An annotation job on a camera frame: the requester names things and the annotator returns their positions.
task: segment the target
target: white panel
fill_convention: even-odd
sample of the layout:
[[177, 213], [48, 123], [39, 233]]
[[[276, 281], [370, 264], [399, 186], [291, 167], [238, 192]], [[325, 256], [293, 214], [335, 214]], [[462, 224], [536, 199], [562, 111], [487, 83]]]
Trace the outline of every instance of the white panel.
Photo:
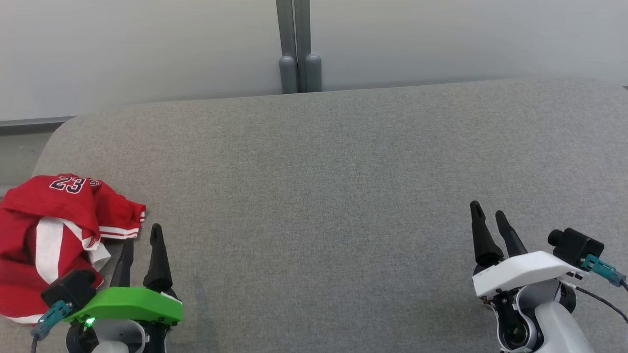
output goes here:
[[273, 0], [1, 0], [0, 120], [281, 93]]
[[628, 85], [626, 0], [314, 0], [323, 89], [523, 75]]
[[501, 291], [552, 280], [569, 272], [581, 276], [587, 273], [583, 268], [576, 268], [550, 253], [535, 251], [507, 258], [475, 274], [472, 279], [478, 297], [492, 298]]

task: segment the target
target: gray fabric surface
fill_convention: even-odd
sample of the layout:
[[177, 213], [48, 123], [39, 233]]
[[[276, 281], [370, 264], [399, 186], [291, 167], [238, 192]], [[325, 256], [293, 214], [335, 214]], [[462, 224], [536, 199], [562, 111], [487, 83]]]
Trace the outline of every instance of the gray fabric surface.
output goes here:
[[[627, 118], [626, 90], [579, 79], [157, 103], [64, 124], [35, 173], [148, 206], [135, 286], [161, 223], [185, 309], [169, 352], [497, 352], [469, 202], [502, 209], [530, 251], [572, 227], [628, 272]], [[622, 319], [578, 299], [595, 350], [625, 352]], [[62, 352], [65, 329], [39, 351]], [[0, 320], [3, 350], [28, 330]]]

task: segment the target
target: red jersey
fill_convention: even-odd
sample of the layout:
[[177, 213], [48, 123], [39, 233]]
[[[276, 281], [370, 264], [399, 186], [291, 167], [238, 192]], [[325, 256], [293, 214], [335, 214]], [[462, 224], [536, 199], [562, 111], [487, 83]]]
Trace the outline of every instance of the red jersey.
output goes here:
[[35, 176], [0, 204], [0, 314], [35, 323], [48, 310], [41, 292], [76, 268], [98, 270], [111, 257], [102, 238], [138, 236], [146, 206], [102, 180]]

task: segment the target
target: black cable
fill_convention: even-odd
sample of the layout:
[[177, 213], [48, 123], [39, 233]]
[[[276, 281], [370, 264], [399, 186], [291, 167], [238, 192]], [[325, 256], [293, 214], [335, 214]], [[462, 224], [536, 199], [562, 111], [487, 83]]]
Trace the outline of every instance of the black cable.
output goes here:
[[[626, 290], [628, 290], [628, 288], [626, 286], [628, 286], [628, 285], [624, 282], [624, 288], [626, 288]], [[594, 297], [595, 299], [601, 301], [602, 303], [608, 305], [611, 309], [615, 310], [619, 315], [621, 315], [624, 318], [624, 320], [626, 321], [626, 323], [628, 323], [628, 317], [626, 317], [626, 315], [621, 310], [616, 308], [615, 305], [611, 304], [608, 300], [602, 298], [601, 296], [597, 296], [597, 295], [589, 292], [588, 290], [582, 289], [580, 287], [576, 287], [576, 290], [581, 291], [582, 293], [584, 293], [586, 295], [590, 295], [590, 296]]]
[[39, 342], [39, 335], [33, 336], [33, 344], [31, 345], [31, 353], [37, 353], [37, 342]]

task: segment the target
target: robotic arm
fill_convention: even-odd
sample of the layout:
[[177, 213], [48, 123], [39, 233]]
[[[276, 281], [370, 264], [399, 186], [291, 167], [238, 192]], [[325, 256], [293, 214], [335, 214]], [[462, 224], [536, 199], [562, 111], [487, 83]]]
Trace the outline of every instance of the robotic arm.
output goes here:
[[[504, 213], [497, 211], [497, 226], [509, 255], [504, 259], [486, 226], [480, 204], [473, 201], [470, 206], [477, 263], [472, 277], [475, 293], [495, 312], [502, 351], [593, 353], [571, 315], [577, 287], [561, 277], [581, 280], [592, 269], [585, 265], [585, 259], [597, 259], [604, 245], [567, 228], [550, 234], [548, 241], [556, 246], [553, 254], [529, 253]], [[625, 283], [625, 276], [612, 270], [617, 286]]]
[[163, 233], [153, 224], [153, 248], [145, 288], [130, 287], [133, 240], [126, 240], [109, 288], [96, 293], [95, 276], [75, 270], [53, 282], [41, 297], [51, 309], [32, 331], [33, 349], [61, 320], [71, 324], [68, 353], [165, 353], [166, 335], [183, 319], [183, 305], [172, 290]]

